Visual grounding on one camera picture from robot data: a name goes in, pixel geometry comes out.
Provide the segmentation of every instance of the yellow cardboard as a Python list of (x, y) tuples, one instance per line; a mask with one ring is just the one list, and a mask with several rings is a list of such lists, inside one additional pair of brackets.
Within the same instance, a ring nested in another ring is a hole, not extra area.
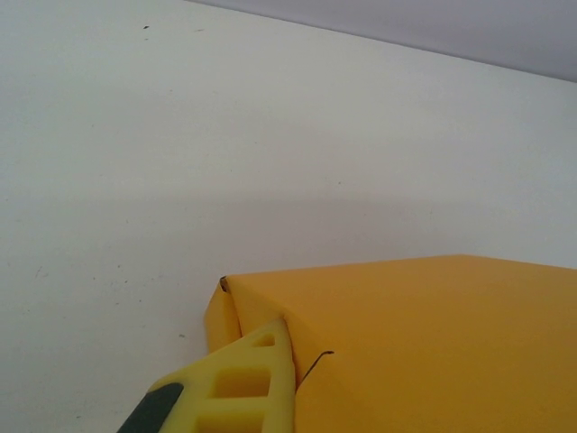
[(297, 433), (577, 431), (575, 270), (444, 256), (233, 275), (216, 293), (211, 350), (235, 338), (225, 321), (285, 319)]

